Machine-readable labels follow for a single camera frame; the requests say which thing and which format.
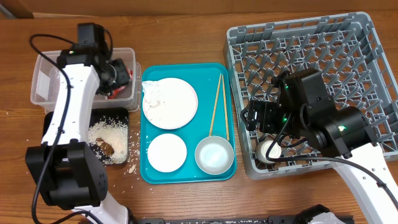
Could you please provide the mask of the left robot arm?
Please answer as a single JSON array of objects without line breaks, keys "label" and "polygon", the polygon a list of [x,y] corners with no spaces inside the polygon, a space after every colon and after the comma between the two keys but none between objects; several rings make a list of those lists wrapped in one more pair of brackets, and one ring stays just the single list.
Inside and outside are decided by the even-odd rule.
[{"label": "left robot arm", "polygon": [[25,163],[36,188],[31,215],[35,223],[37,200],[71,213],[59,223],[83,215],[93,223],[135,223],[127,207],[108,192],[102,162],[90,149],[88,130],[95,95],[109,96],[131,77],[122,59],[112,59],[113,40],[103,26],[78,25],[78,41],[56,60],[39,52],[61,73],[52,119],[39,146],[28,147]]}]

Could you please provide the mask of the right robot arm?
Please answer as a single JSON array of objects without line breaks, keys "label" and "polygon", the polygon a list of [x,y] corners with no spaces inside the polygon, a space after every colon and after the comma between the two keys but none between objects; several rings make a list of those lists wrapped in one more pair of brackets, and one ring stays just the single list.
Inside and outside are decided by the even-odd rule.
[{"label": "right robot arm", "polygon": [[337,109],[321,72],[308,68],[282,72],[272,79],[275,102],[250,100],[240,117],[246,130],[275,134],[266,149],[271,162],[312,161],[312,156],[271,157],[285,137],[307,142],[320,151],[344,180],[369,223],[397,223],[397,184],[383,156],[376,133],[354,106]]}]

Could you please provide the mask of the red snack wrapper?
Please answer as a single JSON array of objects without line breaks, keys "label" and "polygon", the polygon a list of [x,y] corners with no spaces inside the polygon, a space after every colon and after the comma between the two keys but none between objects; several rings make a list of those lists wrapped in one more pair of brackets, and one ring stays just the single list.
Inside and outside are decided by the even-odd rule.
[{"label": "red snack wrapper", "polygon": [[[129,68],[127,68],[126,70],[127,70],[128,75],[129,75],[129,78],[130,78],[129,81],[132,82],[132,76],[133,76],[134,72],[133,72],[132,70],[130,70]],[[122,87],[119,87],[118,89],[113,90],[112,95],[107,96],[106,98],[107,98],[107,99],[116,99],[116,98],[121,94],[121,92],[122,92],[124,89],[126,89],[126,88],[127,88],[127,85],[124,85],[124,86],[122,86]]]}]

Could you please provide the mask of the rice and food scraps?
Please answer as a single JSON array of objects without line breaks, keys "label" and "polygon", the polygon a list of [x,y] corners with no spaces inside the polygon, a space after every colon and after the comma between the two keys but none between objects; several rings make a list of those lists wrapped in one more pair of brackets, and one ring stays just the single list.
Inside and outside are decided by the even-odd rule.
[{"label": "rice and food scraps", "polygon": [[128,123],[126,120],[102,116],[90,125],[88,140],[97,158],[104,165],[116,165],[127,160]]}]

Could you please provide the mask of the grey bowl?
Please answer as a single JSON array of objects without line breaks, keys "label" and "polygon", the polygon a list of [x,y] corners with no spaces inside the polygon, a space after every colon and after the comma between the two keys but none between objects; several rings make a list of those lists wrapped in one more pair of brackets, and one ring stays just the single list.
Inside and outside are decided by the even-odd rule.
[{"label": "grey bowl", "polygon": [[206,174],[220,175],[229,170],[235,160],[232,145],[219,136],[202,139],[195,149],[195,162]]}]

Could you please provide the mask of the small pink plate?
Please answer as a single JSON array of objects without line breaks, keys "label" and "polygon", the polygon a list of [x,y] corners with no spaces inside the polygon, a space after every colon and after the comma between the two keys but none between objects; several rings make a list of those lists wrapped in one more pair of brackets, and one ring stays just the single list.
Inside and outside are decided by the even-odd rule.
[{"label": "small pink plate", "polygon": [[163,173],[173,172],[184,164],[187,147],[177,135],[161,134],[150,143],[147,158],[155,170]]}]

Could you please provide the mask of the white paper cup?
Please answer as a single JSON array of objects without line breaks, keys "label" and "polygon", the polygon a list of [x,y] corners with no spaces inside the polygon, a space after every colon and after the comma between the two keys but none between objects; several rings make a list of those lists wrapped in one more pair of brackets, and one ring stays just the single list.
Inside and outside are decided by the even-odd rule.
[{"label": "white paper cup", "polygon": [[[268,141],[262,141],[256,146],[256,149],[255,149],[256,158],[259,161],[261,161],[262,163],[274,164],[273,161],[269,161],[266,158],[266,153],[268,151],[268,148],[271,146],[271,144],[272,144],[272,141],[268,140]],[[278,144],[275,144],[269,153],[269,157],[273,158],[273,159],[278,159],[281,156],[281,154],[282,154],[282,148]]]}]

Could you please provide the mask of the white napkin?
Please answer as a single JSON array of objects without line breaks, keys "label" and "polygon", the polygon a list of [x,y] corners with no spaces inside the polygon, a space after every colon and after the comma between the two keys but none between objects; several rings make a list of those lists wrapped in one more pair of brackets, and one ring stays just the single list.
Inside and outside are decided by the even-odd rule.
[{"label": "white napkin", "polygon": [[144,111],[149,111],[162,104],[162,97],[160,95],[162,87],[160,81],[144,81],[142,82],[142,90],[144,93],[142,103]]}]

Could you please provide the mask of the large white plate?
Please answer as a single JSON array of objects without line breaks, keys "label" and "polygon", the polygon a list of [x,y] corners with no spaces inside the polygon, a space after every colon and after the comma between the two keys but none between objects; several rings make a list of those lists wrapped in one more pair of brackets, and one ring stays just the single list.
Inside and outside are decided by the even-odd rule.
[{"label": "large white plate", "polygon": [[160,129],[177,129],[188,124],[198,109],[198,97],[194,88],[179,78],[163,78],[160,81],[162,104],[144,116]]}]

